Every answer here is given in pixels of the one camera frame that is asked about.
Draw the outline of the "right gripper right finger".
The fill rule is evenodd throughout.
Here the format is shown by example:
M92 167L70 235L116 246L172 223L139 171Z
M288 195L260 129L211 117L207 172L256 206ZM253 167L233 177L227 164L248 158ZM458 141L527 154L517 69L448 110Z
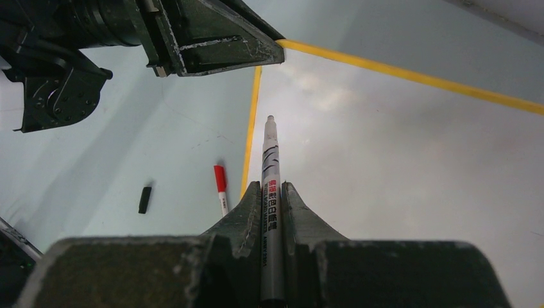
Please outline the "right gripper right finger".
M282 184L289 307L509 307L487 257L464 241L350 240Z

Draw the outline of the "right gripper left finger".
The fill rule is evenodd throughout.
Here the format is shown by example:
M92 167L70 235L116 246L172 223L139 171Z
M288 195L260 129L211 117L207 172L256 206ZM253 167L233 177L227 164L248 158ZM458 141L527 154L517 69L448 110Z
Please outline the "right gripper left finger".
M200 235L79 237L53 244L17 307L257 307L260 197L239 204Z

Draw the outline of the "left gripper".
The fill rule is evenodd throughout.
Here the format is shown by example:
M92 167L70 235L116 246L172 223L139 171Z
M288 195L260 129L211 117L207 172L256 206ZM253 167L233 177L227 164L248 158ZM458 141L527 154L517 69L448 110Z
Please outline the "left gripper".
M136 1L147 67L157 77L205 76L281 64L282 35L244 1Z

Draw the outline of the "black whiteboard marker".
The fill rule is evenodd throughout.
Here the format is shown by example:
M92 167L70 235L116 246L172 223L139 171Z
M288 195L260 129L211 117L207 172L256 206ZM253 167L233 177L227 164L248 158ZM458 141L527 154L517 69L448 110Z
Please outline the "black whiteboard marker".
M275 118L264 125L261 176L260 307L285 307L279 145Z

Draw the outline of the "red capped marker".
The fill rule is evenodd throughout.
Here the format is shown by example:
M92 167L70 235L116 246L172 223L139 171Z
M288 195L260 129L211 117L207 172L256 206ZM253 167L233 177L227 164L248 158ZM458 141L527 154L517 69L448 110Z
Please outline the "red capped marker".
M227 194L226 194L227 182L226 182L224 167L221 165L215 165L214 175L216 179L216 187L217 187L219 202L221 206L221 215L225 217L229 212L229 208L228 208L228 201L227 201Z

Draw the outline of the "black marker cap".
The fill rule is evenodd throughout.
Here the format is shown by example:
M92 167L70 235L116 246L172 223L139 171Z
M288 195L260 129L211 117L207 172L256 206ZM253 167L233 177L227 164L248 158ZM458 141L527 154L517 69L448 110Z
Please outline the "black marker cap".
M140 200L139 200L139 208L138 208L139 214L147 213L149 201L151 197L151 192L152 192L151 186L146 186L142 189Z

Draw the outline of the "yellow framed whiteboard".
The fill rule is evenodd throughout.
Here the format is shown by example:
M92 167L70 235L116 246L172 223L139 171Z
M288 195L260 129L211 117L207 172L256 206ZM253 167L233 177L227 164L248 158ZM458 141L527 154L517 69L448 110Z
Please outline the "yellow framed whiteboard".
M352 239L482 250L514 307L543 306L543 105L283 40L255 71L242 182L275 118L283 180Z

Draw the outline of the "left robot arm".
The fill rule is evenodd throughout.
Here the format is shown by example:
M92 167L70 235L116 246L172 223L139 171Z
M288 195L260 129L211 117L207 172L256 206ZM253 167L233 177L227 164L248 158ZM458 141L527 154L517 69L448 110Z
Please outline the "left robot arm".
M281 34L243 1L2 1L1 129L82 121L113 76L83 54L142 46L158 77L280 64Z

